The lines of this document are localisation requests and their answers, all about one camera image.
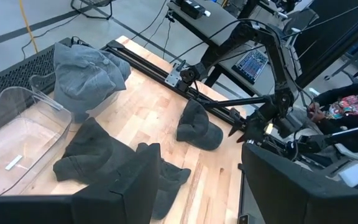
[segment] white label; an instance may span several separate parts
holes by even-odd
[[[17,162],[19,162],[19,160],[22,159],[22,158],[23,158],[23,156],[21,156],[21,155],[16,156],[16,158],[14,158],[14,159],[12,160],[12,162],[10,162],[10,163],[5,167],[5,169],[6,169],[6,170],[12,169],[12,167],[13,167],[15,164],[17,164]]]

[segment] person's hand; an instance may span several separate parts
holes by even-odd
[[[324,119],[326,115],[321,110],[317,109],[315,111],[310,111],[309,117],[312,122],[317,123]]]
[[[309,106],[308,106],[308,111],[316,111],[320,109],[320,104],[317,103],[317,102],[314,102],[314,103],[311,103]]]

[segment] transparent container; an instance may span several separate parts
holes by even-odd
[[[40,88],[45,88],[45,85],[50,83],[51,80],[55,80],[55,73],[50,73],[46,76],[39,76],[39,75],[33,75],[30,77],[30,86],[33,89],[34,92],[41,91]],[[98,115],[100,115],[104,110],[106,110],[107,107],[112,105],[117,99],[118,99],[119,92],[114,92],[113,94],[109,95],[104,99],[98,106],[93,108],[92,110],[85,111],[87,114],[86,119],[88,118],[95,118]],[[72,114],[73,122],[70,126],[70,131],[77,131],[82,123],[86,120],[83,119],[83,114]]]
[[[71,113],[22,87],[0,94],[0,195],[17,195],[64,150]]]

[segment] wooden table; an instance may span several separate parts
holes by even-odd
[[[118,42],[155,65],[169,72],[172,66],[127,37]],[[191,175],[175,200],[169,214],[162,221],[152,223],[236,223],[239,209],[241,172],[241,144],[228,138],[230,125],[209,114],[209,120],[224,132],[221,146],[215,151],[203,151],[185,142],[176,142],[176,128],[187,100],[132,69],[126,81],[127,90],[96,117],[98,123],[114,138],[135,149],[140,142],[161,144],[162,157],[178,167],[191,169]],[[226,100],[214,90],[198,84],[200,91],[215,100]],[[66,144],[75,132],[69,132]],[[61,158],[64,147],[45,162],[32,168],[36,178],[24,182],[19,194],[73,194],[86,185],[74,180],[57,182],[52,166]]]

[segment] yellow cable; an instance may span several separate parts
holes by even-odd
[[[23,20],[24,20],[24,23],[25,23],[25,27],[27,28],[27,31],[28,31],[28,33],[30,34],[30,38],[31,38],[32,45],[34,45],[35,52],[38,53],[37,44],[35,44],[35,39],[34,39],[34,37],[32,36],[29,23],[27,22],[27,18],[25,17],[22,0],[19,0],[19,5],[20,5],[20,10],[22,11],[22,16],[23,16]]]

